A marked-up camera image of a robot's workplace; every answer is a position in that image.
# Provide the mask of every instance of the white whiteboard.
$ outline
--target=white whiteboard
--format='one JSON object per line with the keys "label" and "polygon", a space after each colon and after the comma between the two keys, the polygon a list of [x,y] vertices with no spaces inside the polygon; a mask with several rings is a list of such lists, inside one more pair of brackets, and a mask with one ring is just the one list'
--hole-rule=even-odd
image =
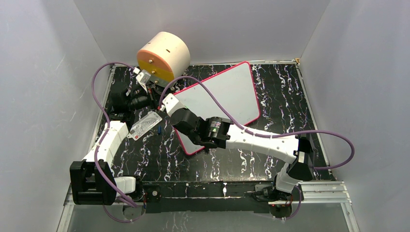
{"label": "white whiteboard", "polygon": [[[203,80],[202,83],[239,123],[248,124],[261,115],[252,71],[248,62],[239,63]],[[177,92],[175,96],[193,113],[203,119],[213,116],[228,118],[198,84]],[[187,155],[192,155],[204,148],[194,145],[186,135],[178,131],[176,134]]]}

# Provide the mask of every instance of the tabletop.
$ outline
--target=tabletop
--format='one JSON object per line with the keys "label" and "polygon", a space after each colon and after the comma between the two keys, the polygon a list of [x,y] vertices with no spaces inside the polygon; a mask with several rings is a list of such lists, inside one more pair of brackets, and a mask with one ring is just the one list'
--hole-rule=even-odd
{"label": "tabletop", "polygon": [[[184,73],[200,80],[215,75],[233,65],[192,65]],[[261,116],[248,126],[273,133],[314,130],[305,92],[295,64],[251,64]],[[136,75],[127,67],[114,67],[112,85],[137,85]],[[192,85],[180,80],[176,89]],[[136,121],[148,109],[135,111]],[[192,156],[184,153],[169,117],[164,119],[137,141],[126,138],[120,145],[112,169],[115,177],[139,175],[143,181],[258,181],[273,180],[284,162],[256,152],[240,149],[210,149]],[[317,135],[313,136],[317,149],[315,166],[325,166],[325,159]],[[315,171],[317,180],[333,180],[327,170]]]}

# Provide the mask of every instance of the floor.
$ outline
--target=floor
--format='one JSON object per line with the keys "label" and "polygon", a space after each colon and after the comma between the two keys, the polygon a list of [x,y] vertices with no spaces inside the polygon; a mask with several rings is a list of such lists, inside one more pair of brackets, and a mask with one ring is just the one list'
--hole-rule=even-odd
{"label": "floor", "polygon": [[[190,66],[185,75],[208,78],[232,65]],[[315,129],[302,83],[295,64],[252,64],[253,79],[261,109],[261,117],[251,128],[274,133]],[[177,89],[191,85],[177,84]],[[127,88],[136,85],[135,75],[126,67],[116,67],[112,85]],[[136,111],[137,118],[148,109]],[[162,134],[154,127],[137,141],[125,139],[113,162],[115,177],[139,175],[143,181],[258,181],[272,180],[284,162],[276,158],[245,150],[211,149],[193,156],[185,155],[168,117],[160,112]],[[315,136],[317,156],[315,166],[325,166],[322,149]],[[333,180],[328,171],[315,172],[317,180]]]}

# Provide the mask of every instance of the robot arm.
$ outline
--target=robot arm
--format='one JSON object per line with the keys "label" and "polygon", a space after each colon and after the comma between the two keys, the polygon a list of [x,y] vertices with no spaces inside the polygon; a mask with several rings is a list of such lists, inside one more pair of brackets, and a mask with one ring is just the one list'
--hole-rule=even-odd
{"label": "robot arm", "polygon": [[[173,94],[168,94],[161,110],[171,117],[171,125],[189,137],[192,143],[205,148],[245,149],[263,153],[286,162],[274,181],[273,191],[290,194],[300,181],[313,179],[314,146],[308,135],[281,138],[260,138],[233,125],[230,119],[202,119],[187,109]],[[252,132],[277,135],[247,128]]]}

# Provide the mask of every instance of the marble surface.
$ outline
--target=marble surface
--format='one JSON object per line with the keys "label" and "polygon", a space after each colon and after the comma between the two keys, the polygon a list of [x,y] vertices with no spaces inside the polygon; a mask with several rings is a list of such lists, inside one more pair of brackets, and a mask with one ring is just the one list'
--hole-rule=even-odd
{"label": "marble surface", "polygon": [[[231,65],[190,66],[185,75],[208,78]],[[249,126],[274,133],[314,129],[305,94],[294,64],[251,65],[259,99],[261,117]],[[183,89],[192,82],[182,80],[176,88]],[[116,67],[112,85],[125,88],[136,85],[135,75],[126,67]],[[148,109],[136,111],[136,118],[146,115]],[[264,154],[239,149],[211,149],[187,156],[179,143],[169,118],[160,112],[164,120],[134,141],[126,138],[114,158],[112,169],[115,177],[139,175],[143,181],[255,181],[273,180],[284,162]],[[325,166],[322,149],[314,136],[317,148],[315,166]],[[328,171],[315,172],[318,180],[333,180]]]}

